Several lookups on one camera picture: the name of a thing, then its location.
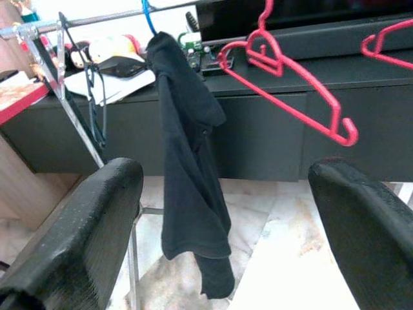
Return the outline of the black flat television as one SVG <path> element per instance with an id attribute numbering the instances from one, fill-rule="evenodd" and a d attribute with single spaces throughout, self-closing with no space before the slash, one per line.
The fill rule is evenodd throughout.
<path id="1" fill-rule="evenodd" d="M 196 5 L 203 41 L 247 36 L 266 0 L 208 0 Z M 273 0 L 267 30 L 413 12 L 413 0 Z"/>

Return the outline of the plain black shirt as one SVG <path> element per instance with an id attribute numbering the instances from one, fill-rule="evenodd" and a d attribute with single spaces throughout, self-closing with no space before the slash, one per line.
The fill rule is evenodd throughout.
<path id="1" fill-rule="evenodd" d="M 150 40 L 147 60 L 162 120 L 163 254 L 172 260 L 191 252 L 201 273 L 201 293 L 226 298 L 235 286 L 231 219 L 210 149 L 210 135 L 226 115 L 170 34 L 160 32 Z"/>

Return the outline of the small black media box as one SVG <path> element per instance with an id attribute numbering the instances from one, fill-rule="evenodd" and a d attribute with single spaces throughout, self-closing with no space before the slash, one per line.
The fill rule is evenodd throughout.
<path id="1" fill-rule="evenodd" d="M 220 76 L 225 74 L 219 65 L 219 61 L 212 59 L 209 55 L 201 56 L 201 73 L 204 77 Z"/>

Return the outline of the green circuit board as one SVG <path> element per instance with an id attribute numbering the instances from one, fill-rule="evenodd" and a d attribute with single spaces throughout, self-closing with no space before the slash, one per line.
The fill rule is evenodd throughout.
<path id="1" fill-rule="evenodd" d="M 181 46 L 188 64 L 192 68 L 200 66 L 203 46 L 201 44 L 201 34 L 199 32 L 181 33 L 177 37 L 177 42 Z"/>

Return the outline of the white box with black lid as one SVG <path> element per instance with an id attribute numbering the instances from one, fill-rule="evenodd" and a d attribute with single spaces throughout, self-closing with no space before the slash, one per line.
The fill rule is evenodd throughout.
<path id="1" fill-rule="evenodd" d="M 25 71 L 7 71 L 0 74 L 0 90 L 15 90 L 32 85 Z"/>

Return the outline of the black white mouse plush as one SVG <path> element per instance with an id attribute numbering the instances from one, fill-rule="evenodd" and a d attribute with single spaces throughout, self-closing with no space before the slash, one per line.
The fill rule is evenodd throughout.
<path id="1" fill-rule="evenodd" d="M 83 69 L 85 63 L 90 62 L 89 46 L 89 41 L 78 41 L 75 45 L 73 43 L 65 44 L 65 57 L 68 68 Z"/>

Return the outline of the black flat pouch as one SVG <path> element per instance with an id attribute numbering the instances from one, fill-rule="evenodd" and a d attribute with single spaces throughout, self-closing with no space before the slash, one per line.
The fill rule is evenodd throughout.
<path id="1" fill-rule="evenodd" d="M 130 57 L 112 56 L 99 63 L 97 67 L 102 74 L 130 78 L 146 70 L 146 63 Z"/>

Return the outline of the red plastic hanger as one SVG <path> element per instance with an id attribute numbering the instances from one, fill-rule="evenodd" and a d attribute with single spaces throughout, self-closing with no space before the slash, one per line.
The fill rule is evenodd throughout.
<path id="1" fill-rule="evenodd" d="M 274 0 L 265 0 L 265 7 L 257 20 L 257 29 L 251 32 L 243 41 L 234 41 L 226 44 L 217 56 L 220 68 L 239 81 L 241 84 L 253 90 L 256 94 L 269 100 L 274 105 L 283 109 L 304 124 L 327 136 L 336 143 L 351 147 L 356 144 L 359 132 L 350 118 L 341 117 L 341 105 L 334 95 L 309 71 L 299 63 L 284 55 L 276 38 L 267 30 L 266 21 L 270 17 L 274 7 Z M 247 61 L 265 72 L 278 78 L 283 76 L 284 68 L 288 67 L 303 78 L 330 107 L 330 125 L 324 126 L 299 110 L 287 105 L 262 88 L 240 76 L 228 66 L 227 53 L 234 48 L 243 48 Z"/>
<path id="2" fill-rule="evenodd" d="M 386 35 L 390 34 L 391 32 L 402 30 L 404 28 L 412 27 L 413 19 L 408 19 L 406 21 L 402 21 L 381 29 L 377 34 L 372 34 L 362 40 L 361 53 L 371 59 L 376 59 L 378 61 L 386 62 L 388 64 L 413 71 L 413 63 L 387 56 L 382 53 Z"/>

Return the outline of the black remote control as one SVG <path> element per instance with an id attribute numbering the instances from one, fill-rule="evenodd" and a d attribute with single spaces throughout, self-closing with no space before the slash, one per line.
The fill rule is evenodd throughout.
<path id="1" fill-rule="evenodd" d="M 198 32 L 199 31 L 199 24 L 191 12 L 187 12 L 185 14 L 187 25 L 191 32 Z"/>

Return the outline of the yellow pink round plush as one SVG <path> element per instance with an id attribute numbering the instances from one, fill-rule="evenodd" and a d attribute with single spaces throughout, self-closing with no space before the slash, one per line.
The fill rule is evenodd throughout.
<path id="1" fill-rule="evenodd" d="M 131 34 L 124 34 L 124 36 L 131 42 L 135 50 L 135 54 L 139 56 L 143 61 L 146 60 L 146 54 L 143 52 L 140 43 L 137 39 Z"/>

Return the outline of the silver metal clothes rack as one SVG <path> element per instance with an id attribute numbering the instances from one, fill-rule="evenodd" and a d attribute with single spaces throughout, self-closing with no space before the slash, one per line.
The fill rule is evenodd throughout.
<path id="1" fill-rule="evenodd" d="M 93 157 L 96 165 L 101 168 L 107 163 L 107 160 L 103 157 L 103 148 L 98 144 L 96 138 L 94 137 L 94 125 L 91 125 L 91 127 L 86 126 L 86 121 L 81 116 L 75 101 L 72 98 L 67 98 L 66 96 L 67 89 L 65 86 L 64 43 L 65 36 L 68 35 L 68 29 L 77 26 L 86 26 L 140 15 L 148 17 L 151 12 L 173 10 L 176 8 L 196 5 L 198 3 L 204 3 L 206 1 L 208 0 L 193 0 L 165 7 L 156 7 L 150 5 L 148 0 L 143 0 L 143 7 L 139 10 L 129 10 L 66 21 L 62 21 L 60 19 L 56 19 L 56 21 L 32 21 L 23 25 L 0 29 L 0 37 L 5 40 L 13 37 L 19 37 L 27 44 L 29 51 L 35 57 L 36 62 L 45 71 L 46 80 L 52 87 L 52 90 L 65 110 L 66 115 L 72 122 L 90 155 Z M 40 40 L 42 34 L 53 31 L 57 33 L 57 66 L 53 64 L 50 53 L 46 50 Z"/>

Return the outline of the black television cabinet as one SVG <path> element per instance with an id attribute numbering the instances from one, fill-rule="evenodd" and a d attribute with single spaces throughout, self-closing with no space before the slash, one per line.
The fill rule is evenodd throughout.
<path id="1" fill-rule="evenodd" d="M 234 71 L 329 128 L 331 108 L 305 79 L 284 66 L 276 77 L 247 64 L 234 48 Z M 321 158 L 340 157 L 381 181 L 413 181 L 413 70 L 365 56 L 299 61 L 334 95 L 359 137 L 344 147 L 257 95 L 228 74 L 206 77 L 227 120 L 210 136 L 220 178 L 297 181 Z M 107 160 L 130 158 L 145 175 L 163 175 L 157 83 L 108 105 Z M 97 165 L 60 102 L 50 95 L 0 126 L 38 173 L 89 174 Z"/>

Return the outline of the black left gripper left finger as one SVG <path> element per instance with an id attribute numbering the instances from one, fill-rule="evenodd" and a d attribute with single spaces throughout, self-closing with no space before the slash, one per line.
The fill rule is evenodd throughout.
<path id="1" fill-rule="evenodd" d="M 83 180 L 0 278 L 0 310 L 106 310 L 142 189 L 128 158 Z"/>

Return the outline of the light wooden cabinet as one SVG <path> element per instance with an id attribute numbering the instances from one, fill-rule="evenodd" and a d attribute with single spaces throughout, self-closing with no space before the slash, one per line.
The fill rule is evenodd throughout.
<path id="1" fill-rule="evenodd" d="M 79 180 L 78 174 L 34 173 L 0 135 L 0 219 L 37 230 Z"/>

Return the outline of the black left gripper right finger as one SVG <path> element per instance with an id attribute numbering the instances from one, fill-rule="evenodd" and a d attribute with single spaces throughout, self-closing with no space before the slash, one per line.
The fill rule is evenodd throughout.
<path id="1" fill-rule="evenodd" d="M 413 210 L 383 183 L 340 159 L 312 164 L 308 181 L 360 310 L 413 310 Z"/>

